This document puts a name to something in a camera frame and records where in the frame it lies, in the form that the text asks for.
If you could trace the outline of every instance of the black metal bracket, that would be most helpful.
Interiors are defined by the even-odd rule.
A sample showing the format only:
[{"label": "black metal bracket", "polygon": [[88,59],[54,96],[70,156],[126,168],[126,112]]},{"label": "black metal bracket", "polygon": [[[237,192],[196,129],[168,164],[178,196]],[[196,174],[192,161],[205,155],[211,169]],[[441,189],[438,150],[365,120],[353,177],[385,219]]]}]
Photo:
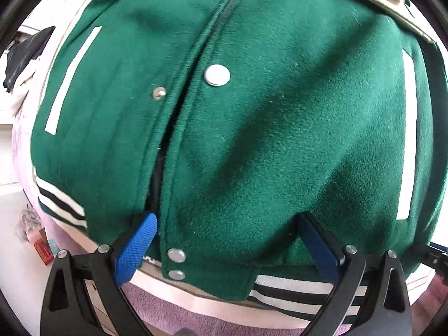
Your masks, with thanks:
[{"label": "black metal bracket", "polygon": [[336,279],[335,287],[303,336],[333,336],[342,324],[355,293],[367,271],[370,277],[364,303],[350,336],[411,336],[411,310],[405,275],[398,255],[387,251],[382,257],[365,256],[356,247],[341,247],[335,237],[321,228],[309,213],[297,215],[299,236],[310,251],[325,280]]},{"label": "black metal bracket", "polygon": [[45,336],[106,336],[91,303],[85,279],[93,280],[119,335],[152,336],[116,285],[113,249],[72,256],[62,250],[55,258],[43,299],[40,334]]},{"label": "black metal bracket", "polygon": [[[303,336],[333,336],[366,275],[369,275],[369,285],[364,302],[355,324],[345,334],[411,336],[412,320],[405,276],[394,251],[389,250],[383,256],[371,256],[360,254],[354,246],[341,247],[311,214],[297,215],[297,226],[319,271],[334,284],[327,302],[304,330]],[[129,233],[123,234],[116,241],[116,249],[114,245],[101,245],[92,254],[72,256],[66,250],[58,253],[43,300],[41,335],[106,335],[96,317],[85,279],[95,281],[102,303],[120,336],[152,335],[113,278],[116,255],[129,238]],[[423,263],[432,265],[447,276],[443,249],[423,246],[416,250]]]}]

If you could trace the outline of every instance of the green wool fabric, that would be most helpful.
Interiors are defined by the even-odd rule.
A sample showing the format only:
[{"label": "green wool fabric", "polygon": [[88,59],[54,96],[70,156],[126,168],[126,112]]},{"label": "green wool fabric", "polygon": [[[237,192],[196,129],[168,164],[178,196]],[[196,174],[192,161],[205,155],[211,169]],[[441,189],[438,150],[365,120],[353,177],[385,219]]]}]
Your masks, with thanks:
[{"label": "green wool fabric", "polygon": [[[51,135],[55,96],[96,26]],[[403,50],[415,67],[417,152],[405,168],[415,170],[409,217],[396,220]],[[258,274],[319,281],[294,224],[303,211],[341,244],[394,249],[408,275],[412,245],[431,238],[447,171],[446,144],[434,139],[447,134],[434,107],[448,97],[446,76],[426,72],[422,50],[441,66],[435,46],[365,0],[93,0],[52,68],[33,164],[84,207],[89,237],[111,243],[144,210],[178,112],[148,250],[166,278],[182,270],[184,282],[229,301],[245,299]],[[207,84],[212,64],[229,69],[227,84]],[[159,86],[167,94],[154,100]],[[171,261],[171,248],[185,262]]]}]

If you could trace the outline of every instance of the screw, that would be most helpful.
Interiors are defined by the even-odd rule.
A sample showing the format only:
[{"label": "screw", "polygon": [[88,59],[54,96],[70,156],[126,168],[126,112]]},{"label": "screw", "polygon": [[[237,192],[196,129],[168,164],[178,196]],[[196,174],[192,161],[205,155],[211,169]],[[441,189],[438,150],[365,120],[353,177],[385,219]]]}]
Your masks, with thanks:
[{"label": "screw", "polygon": [[67,256],[68,252],[67,250],[61,250],[59,253],[57,253],[57,257],[59,259],[65,258]]},{"label": "screw", "polygon": [[355,245],[347,245],[346,246],[346,252],[349,254],[356,254],[357,251],[358,251],[358,249],[356,249]]},{"label": "screw", "polygon": [[110,250],[110,246],[109,245],[107,245],[107,244],[102,244],[102,245],[100,245],[99,247],[98,247],[98,252],[99,253],[101,253],[101,254],[105,254],[105,253],[107,253],[109,250]]},{"label": "screw", "polygon": [[389,257],[391,257],[392,259],[396,259],[398,257],[397,253],[393,250],[389,250],[388,251],[388,255]]}]

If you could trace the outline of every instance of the pink fabric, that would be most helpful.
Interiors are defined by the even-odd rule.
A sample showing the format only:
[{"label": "pink fabric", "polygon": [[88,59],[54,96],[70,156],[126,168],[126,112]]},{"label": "pink fabric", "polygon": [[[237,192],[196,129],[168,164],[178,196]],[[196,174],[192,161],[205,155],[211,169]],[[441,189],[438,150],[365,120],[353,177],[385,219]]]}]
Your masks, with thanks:
[{"label": "pink fabric", "polygon": [[[124,284],[122,288],[142,320],[169,334],[182,328],[188,328],[198,336],[295,336],[303,332],[303,329],[274,330],[241,326],[186,311],[172,303],[152,297],[132,284]],[[337,335],[342,335],[348,330],[349,326],[342,326]]]},{"label": "pink fabric", "polygon": [[30,204],[41,215],[37,201],[37,186],[32,180],[32,164],[30,154],[31,131],[36,117],[39,97],[29,95],[19,109],[12,132],[13,165],[17,178],[25,191]]},{"label": "pink fabric", "polygon": [[413,336],[422,333],[446,299],[448,299],[448,286],[442,283],[440,276],[435,276],[427,290],[411,306]]}]

